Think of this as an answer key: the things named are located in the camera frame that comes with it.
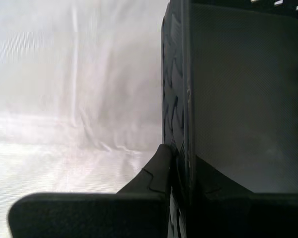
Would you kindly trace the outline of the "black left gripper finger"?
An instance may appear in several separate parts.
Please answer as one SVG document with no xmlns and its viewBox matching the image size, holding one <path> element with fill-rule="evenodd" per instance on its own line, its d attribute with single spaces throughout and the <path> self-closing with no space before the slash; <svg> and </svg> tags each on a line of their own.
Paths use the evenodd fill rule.
<svg viewBox="0 0 298 238">
<path fill-rule="evenodd" d="M 298 238 L 298 194 L 254 193 L 200 158 L 190 238 Z"/>
<path fill-rule="evenodd" d="M 168 231 L 172 153 L 160 145 L 117 193 L 35 193 L 15 202 L 15 238 L 164 238 Z"/>
</svg>

